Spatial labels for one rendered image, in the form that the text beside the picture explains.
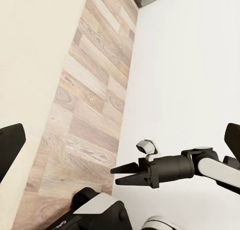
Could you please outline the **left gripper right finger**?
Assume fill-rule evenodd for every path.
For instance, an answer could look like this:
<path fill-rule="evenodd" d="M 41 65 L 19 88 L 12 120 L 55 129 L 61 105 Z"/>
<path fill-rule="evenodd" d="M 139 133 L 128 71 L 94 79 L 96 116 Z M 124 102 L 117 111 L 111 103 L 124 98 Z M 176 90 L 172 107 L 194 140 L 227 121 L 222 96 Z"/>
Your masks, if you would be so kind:
<path fill-rule="evenodd" d="M 240 125 L 229 123 L 227 125 L 224 141 L 240 163 Z"/>

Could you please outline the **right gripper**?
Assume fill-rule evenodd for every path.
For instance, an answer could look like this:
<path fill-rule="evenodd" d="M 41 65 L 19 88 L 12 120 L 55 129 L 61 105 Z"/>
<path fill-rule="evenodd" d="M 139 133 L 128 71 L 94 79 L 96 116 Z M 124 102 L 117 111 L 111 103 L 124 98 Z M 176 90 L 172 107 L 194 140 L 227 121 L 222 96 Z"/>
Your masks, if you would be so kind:
<path fill-rule="evenodd" d="M 117 178 L 116 185 L 121 186 L 149 186 L 160 188 L 160 183 L 179 180 L 180 169 L 176 158 L 172 155 L 147 161 L 145 157 L 122 166 L 112 168 L 111 174 L 133 174 Z"/>

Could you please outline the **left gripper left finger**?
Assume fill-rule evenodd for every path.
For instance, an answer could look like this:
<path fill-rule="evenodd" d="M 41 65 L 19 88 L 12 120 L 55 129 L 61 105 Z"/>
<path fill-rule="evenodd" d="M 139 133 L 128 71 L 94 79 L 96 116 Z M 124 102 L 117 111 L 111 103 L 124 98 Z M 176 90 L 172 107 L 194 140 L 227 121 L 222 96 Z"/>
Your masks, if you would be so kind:
<path fill-rule="evenodd" d="M 0 183 L 26 142 L 22 123 L 0 128 Z"/>

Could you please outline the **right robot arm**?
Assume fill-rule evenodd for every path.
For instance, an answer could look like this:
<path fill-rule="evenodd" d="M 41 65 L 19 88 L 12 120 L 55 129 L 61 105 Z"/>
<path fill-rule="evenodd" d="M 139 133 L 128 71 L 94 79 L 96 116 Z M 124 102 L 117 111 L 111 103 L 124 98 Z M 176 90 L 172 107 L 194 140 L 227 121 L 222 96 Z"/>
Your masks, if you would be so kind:
<path fill-rule="evenodd" d="M 133 174 L 117 178 L 116 185 L 160 188 L 160 183 L 191 179 L 194 175 L 216 180 L 216 183 L 240 195 L 240 163 L 226 155 L 223 161 L 210 146 L 183 150 L 181 155 L 162 156 L 154 140 L 141 140 L 136 147 L 146 157 L 112 168 L 111 174 Z"/>

